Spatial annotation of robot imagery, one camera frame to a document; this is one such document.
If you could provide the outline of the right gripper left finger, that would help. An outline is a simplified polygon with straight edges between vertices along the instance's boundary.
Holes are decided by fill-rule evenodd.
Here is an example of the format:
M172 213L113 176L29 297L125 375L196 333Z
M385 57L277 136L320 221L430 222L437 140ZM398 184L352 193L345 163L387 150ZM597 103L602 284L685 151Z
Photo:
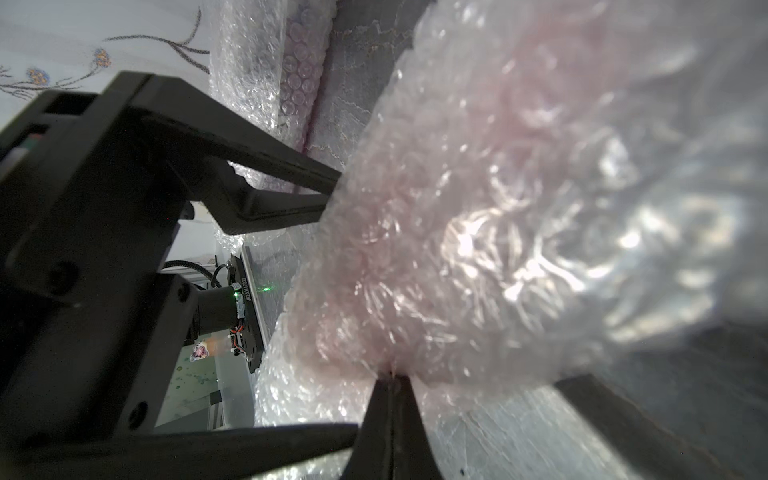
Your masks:
M392 478L394 377L376 381L341 480Z

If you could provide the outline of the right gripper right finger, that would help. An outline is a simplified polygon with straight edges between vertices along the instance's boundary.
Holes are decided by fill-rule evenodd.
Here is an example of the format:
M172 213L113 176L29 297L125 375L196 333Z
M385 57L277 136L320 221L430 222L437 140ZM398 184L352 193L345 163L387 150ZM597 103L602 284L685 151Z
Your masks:
M407 376L393 378L392 387L392 478L439 480L443 478Z

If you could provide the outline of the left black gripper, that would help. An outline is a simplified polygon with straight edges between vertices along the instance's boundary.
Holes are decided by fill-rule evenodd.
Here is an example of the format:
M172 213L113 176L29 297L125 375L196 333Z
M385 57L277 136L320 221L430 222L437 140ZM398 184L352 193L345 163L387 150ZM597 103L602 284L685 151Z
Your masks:
M48 91L1 133L1 446L151 431L194 290L160 268L185 195L145 119L199 96L124 72Z

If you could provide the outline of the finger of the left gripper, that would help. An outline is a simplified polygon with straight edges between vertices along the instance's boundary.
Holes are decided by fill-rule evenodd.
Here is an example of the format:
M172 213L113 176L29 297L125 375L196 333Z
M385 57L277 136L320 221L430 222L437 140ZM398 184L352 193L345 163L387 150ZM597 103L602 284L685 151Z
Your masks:
M245 479L350 449L356 424L128 436L1 453L3 479Z
M180 78L121 72L101 98L226 234L315 223L340 180Z

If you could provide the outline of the bubble wrap sheet stack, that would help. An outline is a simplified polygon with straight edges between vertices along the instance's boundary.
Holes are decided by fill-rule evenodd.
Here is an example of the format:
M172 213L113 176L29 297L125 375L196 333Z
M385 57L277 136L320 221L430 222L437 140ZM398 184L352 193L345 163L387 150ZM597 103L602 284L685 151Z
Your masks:
M683 465L555 382L767 327L763 1L440 1L288 291L259 426L361 421L408 375L448 479L759 478L761 420Z

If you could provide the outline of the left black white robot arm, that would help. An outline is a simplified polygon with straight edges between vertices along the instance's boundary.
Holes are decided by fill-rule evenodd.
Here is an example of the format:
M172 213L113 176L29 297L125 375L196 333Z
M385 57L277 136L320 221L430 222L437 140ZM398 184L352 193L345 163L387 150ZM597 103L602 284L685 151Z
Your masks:
M181 349L244 318L163 271L180 220L314 222L338 179L178 78L31 102L1 133L2 477L242 479L352 446L345 424L154 431Z

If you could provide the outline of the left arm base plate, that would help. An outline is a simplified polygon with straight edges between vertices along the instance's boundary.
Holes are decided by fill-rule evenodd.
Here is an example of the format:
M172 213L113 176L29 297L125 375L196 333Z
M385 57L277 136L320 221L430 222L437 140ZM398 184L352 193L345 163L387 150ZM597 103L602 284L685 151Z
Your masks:
M231 256L227 280L234 291L237 307L237 324L230 330L233 353L243 356L249 372L255 374L268 340L257 299L259 288L255 269L250 260L249 248L243 246L238 254Z

